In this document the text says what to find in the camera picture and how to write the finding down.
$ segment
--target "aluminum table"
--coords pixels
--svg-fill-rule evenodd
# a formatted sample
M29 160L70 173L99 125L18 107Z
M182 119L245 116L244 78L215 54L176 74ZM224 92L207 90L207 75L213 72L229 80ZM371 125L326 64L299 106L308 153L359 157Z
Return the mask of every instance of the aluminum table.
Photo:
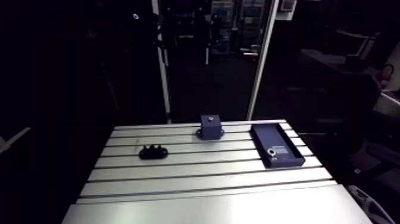
M266 169L251 124L279 123L305 157ZM223 122L203 141L200 124L117 126L63 224L371 223L285 120ZM144 145L169 155L141 160Z

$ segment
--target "glass door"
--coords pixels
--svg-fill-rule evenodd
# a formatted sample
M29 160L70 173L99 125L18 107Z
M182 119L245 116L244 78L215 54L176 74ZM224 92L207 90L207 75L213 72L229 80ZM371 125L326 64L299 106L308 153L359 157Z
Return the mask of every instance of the glass door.
M276 2L153 1L165 65L165 106L172 122L198 122L201 114L219 114L222 121L246 119Z

